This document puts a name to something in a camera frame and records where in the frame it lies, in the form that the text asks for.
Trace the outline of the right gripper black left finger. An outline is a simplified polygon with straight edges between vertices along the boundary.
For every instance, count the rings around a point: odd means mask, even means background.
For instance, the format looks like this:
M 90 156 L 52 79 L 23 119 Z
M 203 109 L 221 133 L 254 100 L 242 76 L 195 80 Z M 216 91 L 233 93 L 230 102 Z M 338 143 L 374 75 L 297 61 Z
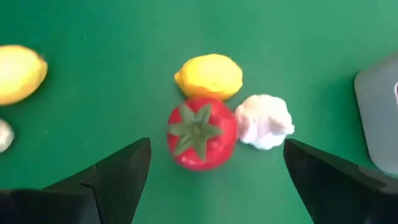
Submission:
M 0 224 L 131 224 L 150 161 L 141 138 L 42 189 L 0 190 Z

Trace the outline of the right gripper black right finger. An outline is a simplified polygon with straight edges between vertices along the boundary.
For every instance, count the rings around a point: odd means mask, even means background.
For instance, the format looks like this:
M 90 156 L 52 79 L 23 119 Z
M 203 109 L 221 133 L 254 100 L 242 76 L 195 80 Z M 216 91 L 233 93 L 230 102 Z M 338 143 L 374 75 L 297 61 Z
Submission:
M 314 224 L 398 224 L 398 178 L 295 139 L 284 161 Z

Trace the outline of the white garlic bulb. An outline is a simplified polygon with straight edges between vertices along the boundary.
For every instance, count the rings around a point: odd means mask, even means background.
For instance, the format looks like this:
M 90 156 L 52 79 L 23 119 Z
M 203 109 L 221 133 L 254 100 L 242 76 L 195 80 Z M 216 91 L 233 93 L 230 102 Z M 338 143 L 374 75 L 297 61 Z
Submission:
M 14 131 L 5 120 L 0 119 L 0 153 L 5 152 L 14 140 Z
M 280 146 L 295 126 L 286 102 L 267 94 L 251 95 L 236 107 L 239 140 L 258 150 Z

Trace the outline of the red strawberry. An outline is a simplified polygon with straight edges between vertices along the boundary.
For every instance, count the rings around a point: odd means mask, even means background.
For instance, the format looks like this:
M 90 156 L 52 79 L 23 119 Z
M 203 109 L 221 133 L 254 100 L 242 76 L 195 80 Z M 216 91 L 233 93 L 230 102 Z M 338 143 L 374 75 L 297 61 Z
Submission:
M 219 99 L 194 96 L 174 108 L 167 122 L 167 145 L 189 170 L 212 170 L 233 155 L 238 122 Z

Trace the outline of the grey plastic basket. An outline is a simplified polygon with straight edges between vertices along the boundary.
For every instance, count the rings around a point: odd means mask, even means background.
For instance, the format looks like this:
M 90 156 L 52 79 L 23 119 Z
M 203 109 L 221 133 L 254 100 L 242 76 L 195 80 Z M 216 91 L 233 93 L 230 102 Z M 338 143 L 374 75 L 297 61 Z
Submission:
M 372 163 L 398 175 L 398 51 L 359 72 L 354 91 Z

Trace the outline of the green felt mat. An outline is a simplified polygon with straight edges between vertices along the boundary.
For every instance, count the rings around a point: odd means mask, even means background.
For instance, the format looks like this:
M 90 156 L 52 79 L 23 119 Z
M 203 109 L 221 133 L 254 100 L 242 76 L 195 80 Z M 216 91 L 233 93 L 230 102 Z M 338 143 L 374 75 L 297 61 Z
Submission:
M 166 125 L 184 100 L 174 75 L 219 53 L 243 70 L 235 108 L 285 100 L 293 137 L 371 167 L 355 75 L 398 50 L 398 0 L 0 0 L 0 45 L 38 52 L 49 71 L 0 118 L 15 138 L 0 189 L 40 189 L 144 137 L 152 144 L 133 224 L 312 224 L 283 148 L 237 144 L 209 172 L 177 165 Z

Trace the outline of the yellow plastic lemon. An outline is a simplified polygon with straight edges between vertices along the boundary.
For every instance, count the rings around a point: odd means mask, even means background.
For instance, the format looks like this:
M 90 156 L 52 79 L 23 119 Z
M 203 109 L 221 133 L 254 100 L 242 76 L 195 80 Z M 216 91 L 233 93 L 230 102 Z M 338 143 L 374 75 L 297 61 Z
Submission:
M 243 85 L 243 71 L 231 58 L 208 54 L 191 58 L 174 75 L 187 96 L 207 96 L 227 100 Z
M 0 105 L 30 96 L 44 81 L 48 63 L 36 51 L 21 45 L 0 46 Z

